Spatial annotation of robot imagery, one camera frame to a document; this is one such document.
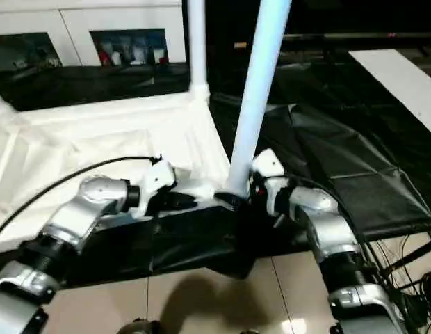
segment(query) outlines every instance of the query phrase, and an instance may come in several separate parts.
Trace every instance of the floor tile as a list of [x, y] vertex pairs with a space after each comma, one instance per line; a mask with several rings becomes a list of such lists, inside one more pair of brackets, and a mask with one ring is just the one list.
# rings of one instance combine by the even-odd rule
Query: floor tile
[[293, 334], [271, 259], [257, 260], [246, 280], [208, 269], [150, 278], [148, 319], [168, 334]]
[[63, 290], [45, 307], [43, 334], [116, 334], [147, 314], [147, 279]]
[[328, 334], [335, 323], [311, 252], [273, 258], [295, 334]]

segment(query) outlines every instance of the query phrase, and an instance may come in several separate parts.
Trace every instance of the window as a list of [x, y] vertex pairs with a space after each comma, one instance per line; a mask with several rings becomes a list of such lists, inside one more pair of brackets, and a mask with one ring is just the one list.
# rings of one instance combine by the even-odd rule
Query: window
[[90, 32], [102, 65], [168, 63], [165, 29]]
[[61, 66], [47, 33], [0, 35], [0, 73], [35, 72]]

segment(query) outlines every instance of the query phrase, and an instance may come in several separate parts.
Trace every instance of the white cabinet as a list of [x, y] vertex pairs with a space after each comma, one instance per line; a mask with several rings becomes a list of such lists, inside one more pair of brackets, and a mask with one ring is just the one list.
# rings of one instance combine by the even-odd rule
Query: white cabinet
[[[29, 40], [37, 42], [29, 45]], [[25, 55], [26, 47], [35, 48], [38, 43], [44, 44], [44, 48], [40, 48], [38, 52], [54, 50], [57, 55], [54, 58], [58, 58], [61, 65], [81, 64], [58, 10], [0, 13], [0, 69], [7, 70], [7, 62], [16, 67], [24, 67], [26, 60], [19, 59], [19, 54]]]
[[[61, 15], [83, 65], [101, 65], [103, 59], [100, 61], [97, 49], [100, 47], [106, 48], [103, 44], [108, 44], [108, 48], [111, 50], [110, 52], [105, 50], [105, 55], [112, 53], [112, 47], [115, 48], [115, 44], [120, 44], [119, 54], [124, 53], [124, 50], [121, 50], [121, 44], [123, 44], [123, 48], [130, 49], [128, 52], [131, 52], [131, 57], [133, 58], [133, 53], [136, 53], [134, 50], [136, 42], [133, 40], [142, 40], [143, 31], [147, 33], [154, 31], [164, 36], [165, 46], [158, 47], [155, 50], [159, 51], [155, 52], [155, 61], [157, 63], [160, 58], [165, 56], [161, 49], [167, 50], [168, 60], [171, 63], [186, 61], [183, 17], [180, 5], [62, 10]], [[114, 33], [118, 41], [103, 42], [94, 40], [94, 33], [103, 34], [105, 32]], [[124, 57], [124, 55], [120, 56], [119, 54], [117, 54], [117, 61], [119, 61], [118, 58]]]

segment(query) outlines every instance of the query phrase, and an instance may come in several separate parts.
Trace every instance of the black plastic sheet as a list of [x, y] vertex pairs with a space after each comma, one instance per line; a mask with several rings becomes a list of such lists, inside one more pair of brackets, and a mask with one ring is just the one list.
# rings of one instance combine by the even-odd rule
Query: black plastic sheet
[[[369, 239], [431, 229], [431, 133], [349, 55], [281, 66], [257, 153], [337, 194]], [[231, 154], [239, 97], [213, 94]]]

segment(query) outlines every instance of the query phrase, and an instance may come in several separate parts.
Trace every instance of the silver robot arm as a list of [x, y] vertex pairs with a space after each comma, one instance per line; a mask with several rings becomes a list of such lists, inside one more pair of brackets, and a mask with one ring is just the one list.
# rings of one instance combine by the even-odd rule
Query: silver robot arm
[[272, 150], [254, 159], [252, 172], [251, 191], [266, 197], [267, 213], [283, 214], [307, 229], [338, 320], [331, 333], [407, 333], [388, 294], [365, 270], [361, 246], [336, 199], [321, 189], [292, 184]]
[[149, 199], [175, 182], [174, 171], [164, 160], [154, 164], [139, 185], [102, 176], [85, 179], [38, 236], [20, 246], [18, 260], [0, 272], [0, 334], [40, 333], [48, 318], [40, 306], [60, 289], [99, 219], [129, 208], [137, 208], [137, 215], [143, 215]]

